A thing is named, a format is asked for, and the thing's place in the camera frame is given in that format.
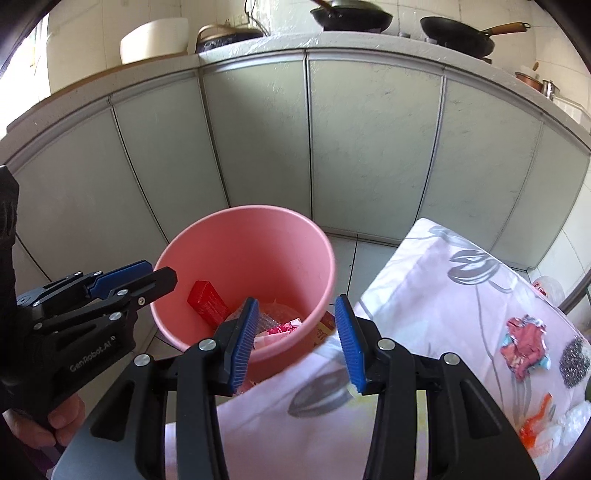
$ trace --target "red box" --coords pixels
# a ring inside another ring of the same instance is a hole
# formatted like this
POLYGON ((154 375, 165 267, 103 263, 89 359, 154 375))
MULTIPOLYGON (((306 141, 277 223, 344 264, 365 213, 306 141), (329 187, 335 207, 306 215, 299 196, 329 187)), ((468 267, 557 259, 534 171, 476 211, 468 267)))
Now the red box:
POLYGON ((215 330, 230 315, 230 311, 213 285, 197 280, 187 302, 215 330))

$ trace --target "cable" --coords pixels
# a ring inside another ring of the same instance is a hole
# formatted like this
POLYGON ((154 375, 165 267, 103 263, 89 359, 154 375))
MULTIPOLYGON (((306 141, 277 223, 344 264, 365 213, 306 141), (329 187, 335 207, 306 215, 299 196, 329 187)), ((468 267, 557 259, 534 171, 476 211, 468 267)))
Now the cable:
POLYGON ((263 33, 264 33, 264 34, 265 34, 265 35, 268 37, 268 36, 270 35, 269 31, 268 31, 268 30, 267 30, 267 29, 264 27, 264 25, 263 25, 261 22, 259 22, 259 21, 258 21, 258 20, 257 20, 257 19, 256 19, 256 18, 253 16, 253 15, 252 15, 252 13, 253 13, 253 12, 254 12, 254 10, 255 10, 255 6, 256 6, 256 0, 253 0, 253 2, 252 2, 252 8, 251 8, 250 12, 248 11, 248 8, 246 7, 247 3, 248 3, 248 0, 244 0, 244 13, 246 14, 246 18, 247 18, 249 21, 252 21, 252 22, 254 22, 254 24, 255 24, 255 25, 258 27, 258 28, 260 28, 260 29, 262 30, 262 32, 263 32, 263 33))

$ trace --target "trash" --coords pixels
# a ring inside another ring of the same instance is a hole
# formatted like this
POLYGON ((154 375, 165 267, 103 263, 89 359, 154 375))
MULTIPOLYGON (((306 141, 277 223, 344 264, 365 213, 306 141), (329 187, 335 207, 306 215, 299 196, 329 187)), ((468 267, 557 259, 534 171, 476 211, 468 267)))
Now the trash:
POLYGON ((214 329, 230 315, 230 311, 219 293, 206 280, 195 282, 187 302, 214 329))
POLYGON ((316 327, 316 337, 314 338, 314 346, 319 346, 321 343, 332 335, 336 330, 335 316, 326 311, 316 327))
POLYGON ((552 395, 547 393, 538 413, 528 418, 519 429, 519 439, 526 449, 531 450, 535 446, 537 436, 546 428, 552 414, 552 395))
POLYGON ((507 321, 508 333, 501 346, 501 355, 518 381, 523 381, 536 367, 550 369, 544 336, 546 329, 540 319, 525 315, 507 321))
POLYGON ((571 340, 562 352, 560 363, 560 375, 566 388, 573 388, 580 384, 589 373, 591 367, 591 349, 582 337, 571 340))
POLYGON ((560 305, 566 298, 564 295, 564 289, 559 281, 548 275, 542 275, 541 277, 536 278, 532 282, 532 286, 546 297, 555 307, 560 305))
POLYGON ((562 445, 569 446, 577 441, 587 422, 591 419, 591 403, 584 401, 571 408, 562 415, 556 423, 564 430, 562 432, 562 445))
POLYGON ((269 328, 268 330, 259 333, 255 337, 253 347, 255 350, 258 350, 259 348, 272 345, 273 343, 281 340, 283 337, 289 335, 291 332, 295 331, 300 325, 300 319, 295 319, 289 323, 284 323, 282 325, 269 328))
MULTIPOLYGON (((242 313, 243 307, 244 307, 244 302, 242 302, 242 305, 240 305, 234 312, 232 312, 228 316, 228 318, 226 318, 226 321, 237 319, 240 316, 240 314, 242 313)), ((259 308, 259 321, 256 326, 255 334, 258 335, 259 333, 264 332, 264 331, 268 330, 269 328, 276 327, 278 325, 279 324, 275 320, 273 320, 267 314, 261 312, 261 310, 259 308)))

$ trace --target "wooden handle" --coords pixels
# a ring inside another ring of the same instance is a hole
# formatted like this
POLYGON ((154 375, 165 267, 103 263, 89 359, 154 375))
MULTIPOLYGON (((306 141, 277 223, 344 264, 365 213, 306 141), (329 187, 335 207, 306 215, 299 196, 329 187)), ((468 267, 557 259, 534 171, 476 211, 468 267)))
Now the wooden handle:
POLYGON ((529 23, 513 22, 505 25, 497 25, 496 27, 487 28, 482 33, 490 35, 504 35, 506 33, 521 33, 527 32, 531 28, 529 23))

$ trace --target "kitchen cabinet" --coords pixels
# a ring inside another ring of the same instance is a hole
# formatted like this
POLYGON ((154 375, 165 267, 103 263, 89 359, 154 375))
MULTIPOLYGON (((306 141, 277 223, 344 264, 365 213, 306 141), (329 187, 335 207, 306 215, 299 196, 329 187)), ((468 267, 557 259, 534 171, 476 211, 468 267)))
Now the kitchen cabinet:
POLYGON ((228 206, 196 77, 117 103, 115 111, 139 183, 169 241, 228 206))
POLYGON ((204 85, 230 205, 278 205, 310 216, 302 62, 214 70, 204 85))
POLYGON ((539 131, 540 121, 516 106, 449 80, 420 216, 489 250, 517 200, 539 131))
POLYGON ((50 143, 16 178, 17 232, 52 280, 142 259, 154 263, 166 246, 110 110, 50 143))
POLYGON ((344 60, 310 70, 314 220, 403 239, 427 178, 441 77, 344 60))
POLYGON ((33 259, 18 240, 15 242, 14 247, 12 247, 12 266, 14 267, 14 273, 17 278, 17 284, 15 286, 17 296, 49 283, 49 280, 39 270, 39 267, 35 265, 33 259))
POLYGON ((491 253, 536 267, 568 217, 588 166, 588 151, 544 125, 530 174, 491 253))

